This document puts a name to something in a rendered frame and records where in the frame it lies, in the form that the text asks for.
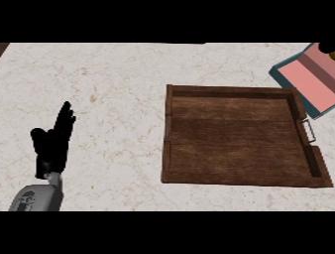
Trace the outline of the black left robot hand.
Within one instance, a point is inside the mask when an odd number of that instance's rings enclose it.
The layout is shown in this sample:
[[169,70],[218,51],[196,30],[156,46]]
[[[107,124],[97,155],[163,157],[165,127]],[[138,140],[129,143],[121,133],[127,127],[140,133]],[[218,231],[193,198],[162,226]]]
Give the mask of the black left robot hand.
[[36,153],[35,178],[42,180],[50,173],[62,173],[66,168],[69,142],[76,122],[72,105],[66,101],[54,124],[54,128],[45,131],[42,128],[31,130],[31,138]]

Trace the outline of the pink box with teal rim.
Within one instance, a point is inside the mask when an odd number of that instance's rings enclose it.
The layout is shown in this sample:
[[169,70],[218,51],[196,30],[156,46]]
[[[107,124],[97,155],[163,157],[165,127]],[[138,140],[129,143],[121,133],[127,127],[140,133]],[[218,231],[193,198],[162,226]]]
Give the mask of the pink box with teal rim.
[[296,89],[313,119],[335,109],[335,61],[320,52],[317,43],[277,63],[268,74],[283,88]]

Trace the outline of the brown wooden tray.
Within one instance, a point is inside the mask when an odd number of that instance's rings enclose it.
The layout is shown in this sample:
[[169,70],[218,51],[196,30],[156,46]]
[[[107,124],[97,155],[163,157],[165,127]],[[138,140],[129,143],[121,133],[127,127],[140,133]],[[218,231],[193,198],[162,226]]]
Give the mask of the brown wooden tray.
[[166,86],[165,184],[330,188],[293,88]]

